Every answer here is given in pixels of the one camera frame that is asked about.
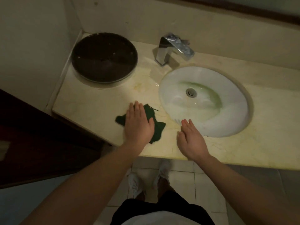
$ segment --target dark round bowl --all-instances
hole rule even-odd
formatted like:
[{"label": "dark round bowl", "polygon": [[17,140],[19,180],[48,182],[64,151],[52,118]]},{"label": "dark round bowl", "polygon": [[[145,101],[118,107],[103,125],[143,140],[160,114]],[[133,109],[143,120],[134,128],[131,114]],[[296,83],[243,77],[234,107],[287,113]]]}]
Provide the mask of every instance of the dark round bowl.
[{"label": "dark round bowl", "polygon": [[74,69],[84,78],[113,83],[130,75],[137,65],[137,50],[126,38],[97,33],[79,41],[71,55]]}]

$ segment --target sink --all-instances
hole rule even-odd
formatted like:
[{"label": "sink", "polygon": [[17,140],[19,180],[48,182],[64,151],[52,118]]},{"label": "sink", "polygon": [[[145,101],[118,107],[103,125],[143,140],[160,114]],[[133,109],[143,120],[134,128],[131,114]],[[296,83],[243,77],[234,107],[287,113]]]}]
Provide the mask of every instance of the sink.
[{"label": "sink", "polygon": [[242,131],[249,122],[244,94],[216,71],[189,66],[164,76],[159,97],[171,119],[191,119],[204,136],[226,137]]}]

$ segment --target white shirt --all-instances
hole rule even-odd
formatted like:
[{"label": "white shirt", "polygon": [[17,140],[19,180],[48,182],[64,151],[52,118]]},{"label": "white shirt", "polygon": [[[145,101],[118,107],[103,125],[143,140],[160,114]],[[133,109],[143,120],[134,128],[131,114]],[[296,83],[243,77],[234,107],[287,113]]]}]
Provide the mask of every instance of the white shirt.
[{"label": "white shirt", "polygon": [[165,225],[165,224],[180,224],[180,225],[199,225],[193,220],[190,220],[173,212],[159,211],[152,212],[146,215],[138,215],[125,221],[122,225]]}]

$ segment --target black shorts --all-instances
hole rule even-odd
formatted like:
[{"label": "black shorts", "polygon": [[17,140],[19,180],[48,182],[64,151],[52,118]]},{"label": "black shorts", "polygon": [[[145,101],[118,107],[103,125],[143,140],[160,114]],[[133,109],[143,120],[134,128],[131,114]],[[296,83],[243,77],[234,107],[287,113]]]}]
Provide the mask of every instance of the black shorts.
[{"label": "black shorts", "polygon": [[111,225],[121,225],[132,217],[159,211],[173,212],[201,225],[215,225],[204,208],[189,204],[178,193],[173,191],[164,193],[156,204],[127,199],[114,213]]}]

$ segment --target chrome faucet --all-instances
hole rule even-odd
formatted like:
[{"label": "chrome faucet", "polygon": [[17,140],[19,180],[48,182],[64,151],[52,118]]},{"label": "chrome faucet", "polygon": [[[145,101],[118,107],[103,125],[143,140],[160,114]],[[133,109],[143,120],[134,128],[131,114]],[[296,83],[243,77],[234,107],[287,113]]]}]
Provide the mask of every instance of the chrome faucet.
[{"label": "chrome faucet", "polygon": [[170,59],[172,51],[179,54],[184,60],[190,60],[195,52],[189,48],[188,40],[181,40],[179,36],[168,33],[160,38],[158,52],[155,61],[161,66],[165,66]]}]

